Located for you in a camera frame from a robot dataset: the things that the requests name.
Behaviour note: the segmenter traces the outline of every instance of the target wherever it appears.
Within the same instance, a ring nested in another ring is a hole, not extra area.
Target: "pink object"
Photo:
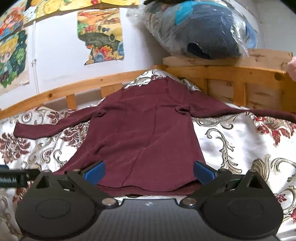
[[[288,63],[288,73],[293,81],[296,82],[296,57]]]

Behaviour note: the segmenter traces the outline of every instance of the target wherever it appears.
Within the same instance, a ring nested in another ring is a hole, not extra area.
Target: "cartoon girl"
[[[23,20],[23,15],[19,14],[17,11],[12,11],[6,16],[0,27],[0,38],[7,36],[10,32],[21,26]]]
[[[12,72],[12,66],[10,58],[17,47],[18,36],[11,36],[5,40],[0,46],[0,82],[4,82],[9,78],[9,74]]]

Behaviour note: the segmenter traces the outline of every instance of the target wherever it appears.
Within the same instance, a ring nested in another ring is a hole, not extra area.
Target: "sweater sleeve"
[[[296,123],[293,114],[276,110],[241,110],[231,108],[223,102],[206,95],[201,91],[191,91],[187,86],[175,80],[168,79],[169,95],[174,101],[179,103],[176,110],[180,113],[189,112],[191,116],[197,118],[219,117],[222,115],[252,112],[256,116],[270,116]]]
[[[99,106],[77,110],[68,117],[58,121],[55,125],[25,125],[17,122],[13,135],[15,137],[33,140],[42,137],[52,137],[68,127],[73,127],[81,122],[89,121],[94,115],[103,115]]]

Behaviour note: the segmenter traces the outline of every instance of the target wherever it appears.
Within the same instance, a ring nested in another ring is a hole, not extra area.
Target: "poster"
[[[124,57],[119,8],[79,11],[77,31],[90,50],[84,65]]]
[[[0,95],[29,83],[27,30],[0,42]]]
[[[0,17],[0,40],[12,34],[24,24],[24,10],[27,0],[19,0]]]
[[[89,7],[101,2],[119,6],[139,5],[139,0],[28,0],[25,8],[25,23],[56,11],[68,11]]]

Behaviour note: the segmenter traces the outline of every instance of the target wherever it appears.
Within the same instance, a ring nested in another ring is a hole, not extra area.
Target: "white bedspread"
[[[148,84],[151,79],[166,75],[169,74],[151,70],[131,82],[127,88]],[[188,81],[173,78],[186,84],[189,89],[198,91]],[[31,125],[55,124],[73,111],[75,110],[59,113],[46,107],[38,107],[2,120],[0,164],[8,165],[10,169],[58,170],[80,147],[87,134],[89,122],[65,129],[56,136],[38,140],[15,138],[14,127],[17,121]],[[244,174],[251,168],[259,171],[284,210],[284,221],[278,237],[283,241],[296,240],[296,124],[271,117],[256,117],[249,112],[220,118],[193,118],[192,122],[208,165],[215,169],[227,168],[239,174]],[[1,241],[14,241],[22,237],[15,222],[15,209],[25,193],[25,188],[0,189]]]

